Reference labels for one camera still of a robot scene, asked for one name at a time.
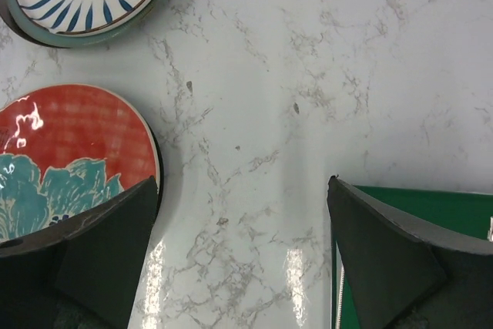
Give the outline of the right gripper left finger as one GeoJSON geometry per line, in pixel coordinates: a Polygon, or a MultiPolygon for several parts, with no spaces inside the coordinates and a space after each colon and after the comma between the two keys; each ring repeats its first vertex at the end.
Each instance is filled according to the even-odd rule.
{"type": "Polygon", "coordinates": [[[1,244],[1,326],[54,328],[67,309],[127,327],[157,216],[153,177],[91,210],[1,244]]]}

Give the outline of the red plate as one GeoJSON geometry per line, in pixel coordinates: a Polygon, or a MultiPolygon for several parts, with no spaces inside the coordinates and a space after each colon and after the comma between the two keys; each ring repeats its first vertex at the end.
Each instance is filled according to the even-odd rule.
{"type": "Polygon", "coordinates": [[[1,239],[53,226],[159,169],[143,116],[107,89],[65,84],[1,110],[1,239]]]}

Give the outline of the black striped rim plate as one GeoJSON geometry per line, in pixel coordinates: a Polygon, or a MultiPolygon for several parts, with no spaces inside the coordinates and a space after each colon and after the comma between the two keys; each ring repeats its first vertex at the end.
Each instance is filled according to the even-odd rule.
{"type": "Polygon", "coordinates": [[[163,175],[163,170],[164,170],[164,164],[163,164],[163,155],[161,153],[161,150],[159,148],[159,143],[157,141],[156,135],[150,128],[150,126],[147,126],[150,132],[150,135],[153,138],[153,144],[156,150],[156,161],[158,163],[159,169],[156,171],[156,184],[158,186],[158,198],[157,198],[157,208],[156,208],[156,215],[159,215],[159,211],[161,208],[161,204],[163,201],[163,191],[164,191],[164,175],[163,175]]]}

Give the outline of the brown rim cream plate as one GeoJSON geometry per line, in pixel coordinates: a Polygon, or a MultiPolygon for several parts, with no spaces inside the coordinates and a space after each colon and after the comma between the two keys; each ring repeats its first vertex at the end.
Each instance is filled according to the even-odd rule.
{"type": "Polygon", "coordinates": [[[24,39],[25,41],[31,42],[31,43],[37,43],[35,39],[27,35],[24,31],[22,31],[19,26],[15,23],[9,9],[8,9],[8,4],[7,0],[1,0],[1,18],[3,22],[20,38],[24,39]]]}

